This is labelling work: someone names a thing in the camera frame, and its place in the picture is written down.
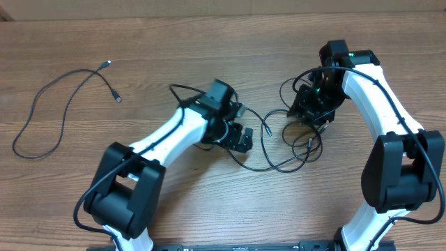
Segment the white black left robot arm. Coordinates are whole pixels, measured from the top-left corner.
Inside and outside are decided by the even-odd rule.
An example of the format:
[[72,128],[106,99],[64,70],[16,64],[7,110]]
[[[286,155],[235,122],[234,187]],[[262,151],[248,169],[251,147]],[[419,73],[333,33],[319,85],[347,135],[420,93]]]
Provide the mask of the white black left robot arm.
[[241,153],[250,150],[253,130],[234,122],[243,110],[240,103],[223,112],[197,105],[179,107],[146,138],[129,146],[114,142],[77,206],[101,226],[100,233],[112,238],[116,250],[152,250],[148,225],[167,167],[199,142]]

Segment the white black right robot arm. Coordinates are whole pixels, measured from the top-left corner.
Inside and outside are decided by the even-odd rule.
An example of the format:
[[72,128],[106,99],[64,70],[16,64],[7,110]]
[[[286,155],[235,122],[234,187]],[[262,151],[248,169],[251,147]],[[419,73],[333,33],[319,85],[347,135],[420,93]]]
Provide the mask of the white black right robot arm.
[[310,85],[294,88],[289,116],[309,125],[334,119],[345,99],[359,109],[374,146],[364,166],[364,202],[339,232],[342,250],[377,250],[398,221],[431,225],[445,213],[440,170],[445,140],[426,131],[398,101],[370,50],[326,49],[321,66],[305,71]]

